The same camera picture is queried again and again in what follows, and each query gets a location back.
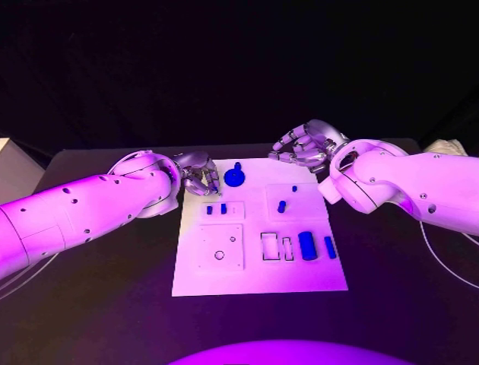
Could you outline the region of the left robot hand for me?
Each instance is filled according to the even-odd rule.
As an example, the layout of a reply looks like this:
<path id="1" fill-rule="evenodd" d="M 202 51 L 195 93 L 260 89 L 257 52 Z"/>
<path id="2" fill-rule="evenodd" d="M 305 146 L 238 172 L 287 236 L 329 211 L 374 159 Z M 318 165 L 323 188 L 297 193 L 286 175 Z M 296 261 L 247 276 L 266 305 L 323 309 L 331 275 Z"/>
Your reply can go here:
<path id="1" fill-rule="evenodd" d="M 221 180 L 217 165 L 204 151 L 178 154 L 173 157 L 185 190 L 196 196 L 221 194 Z"/>

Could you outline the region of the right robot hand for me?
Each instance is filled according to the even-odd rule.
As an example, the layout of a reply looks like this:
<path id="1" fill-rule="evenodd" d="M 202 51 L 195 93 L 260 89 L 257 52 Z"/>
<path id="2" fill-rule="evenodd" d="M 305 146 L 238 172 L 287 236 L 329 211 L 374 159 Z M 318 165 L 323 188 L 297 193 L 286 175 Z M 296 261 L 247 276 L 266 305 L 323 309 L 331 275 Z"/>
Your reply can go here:
<path id="1" fill-rule="evenodd" d="M 293 128 L 273 145 L 268 158 L 322 173 L 341 148 L 351 142 L 346 135 L 320 119 Z"/>

